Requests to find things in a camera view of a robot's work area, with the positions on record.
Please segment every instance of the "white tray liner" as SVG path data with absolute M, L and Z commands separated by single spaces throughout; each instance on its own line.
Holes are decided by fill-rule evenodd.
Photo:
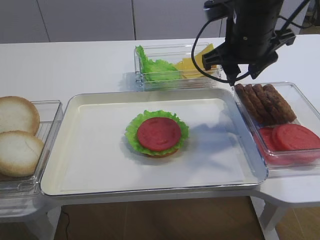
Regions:
M 166 158 L 131 150 L 124 137 L 144 110 L 176 113 L 189 126 L 182 149 Z M 82 105 L 72 125 L 61 192 L 88 193 L 242 183 L 243 152 L 221 99 Z

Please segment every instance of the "tomato slice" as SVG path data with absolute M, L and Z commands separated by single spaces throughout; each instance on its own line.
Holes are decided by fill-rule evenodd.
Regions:
M 139 143 L 151 151 L 163 151 L 176 145 L 181 138 L 181 129 L 172 119 L 153 117 L 145 120 L 137 131 Z
M 298 124 L 283 124 L 274 128 L 272 139 L 284 151 L 319 149 L 320 138 Z M 307 164 L 320 157 L 318 152 L 302 152 L 292 156 L 294 162 Z
M 262 136 L 262 139 L 265 145 L 269 150 L 279 151 L 280 150 L 279 147 L 274 143 L 272 139 L 273 130 L 274 129 L 272 127 L 263 127 L 259 129 L 259 132 Z M 289 159 L 287 156 L 276 156 L 276 155 L 267 154 L 257 139 L 256 139 L 256 143 L 258 145 L 258 149 L 260 150 L 260 153 L 262 154 L 262 156 L 264 157 L 265 161 L 268 164 L 285 166 L 293 163 L 293 160 Z

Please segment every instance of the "table leg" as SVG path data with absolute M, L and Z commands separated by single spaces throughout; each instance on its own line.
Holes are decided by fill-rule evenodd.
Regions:
M 275 206 L 257 197 L 251 197 L 251 201 L 265 240 L 279 240 L 275 227 L 288 208 Z
M 25 225 L 39 240 L 54 240 L 61 207 L 56 207 Z

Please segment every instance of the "robotic arm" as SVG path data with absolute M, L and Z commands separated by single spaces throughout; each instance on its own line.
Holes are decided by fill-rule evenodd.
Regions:
M 249 75 L 256 79 L 266 67 L 277 61 L 278 48 L 294 43 L 296 36 L 287 27 L 309 1 L 304 0 L 278 31 L 275 31 L 275 27 L 284 0 L 206 1 L 204 10 L 208 22 L 202 27 L 194 42 L 191 53 L 193 64 L 205 76 L 229 83 L 231 86 Z M 227 76 L 227 80 L 222 80 L 207 74 L 197 66 L 194 49 L 205 27 L 212 21 L 225 17 L 225 42 L 202 56 L 205 70 L 209 70 L 212 65 L 222 65 Z M 237 77 L 241 72 L 238 64 L 248 64 L 248 72 L 240 77 Z

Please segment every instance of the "open-faced burger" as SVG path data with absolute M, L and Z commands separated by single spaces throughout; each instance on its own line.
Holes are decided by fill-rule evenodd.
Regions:
M 125 133 L 135 151 L 154 158 L 174 154 L 188 135 L 188 126 L 175 113 L 163 110 L 145 110 L 131 121 Z

